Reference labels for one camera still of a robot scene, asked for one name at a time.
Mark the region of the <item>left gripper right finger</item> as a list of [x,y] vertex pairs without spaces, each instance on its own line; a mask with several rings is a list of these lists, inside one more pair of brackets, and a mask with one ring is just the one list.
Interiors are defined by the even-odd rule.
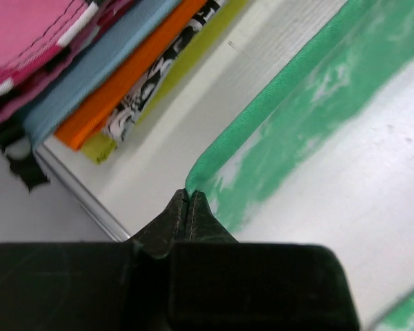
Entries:
[[321,245],[239,243],[190,200],[184,239],[170,254],[173,330],[358,330],[344,269]]

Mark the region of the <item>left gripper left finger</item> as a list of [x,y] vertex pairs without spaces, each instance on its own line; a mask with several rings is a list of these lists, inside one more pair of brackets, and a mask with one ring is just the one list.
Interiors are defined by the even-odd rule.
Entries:
[[0,330],[167,330],[168,260],[188,195],[123,242],[0,243]]

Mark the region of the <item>green tie-dye trousers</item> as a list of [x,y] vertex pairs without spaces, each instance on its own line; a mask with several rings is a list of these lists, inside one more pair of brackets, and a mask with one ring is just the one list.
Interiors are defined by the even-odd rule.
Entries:
[[414,1],[348,1],[186,180],[239,241],[314,243],[366,330],[414,330]]

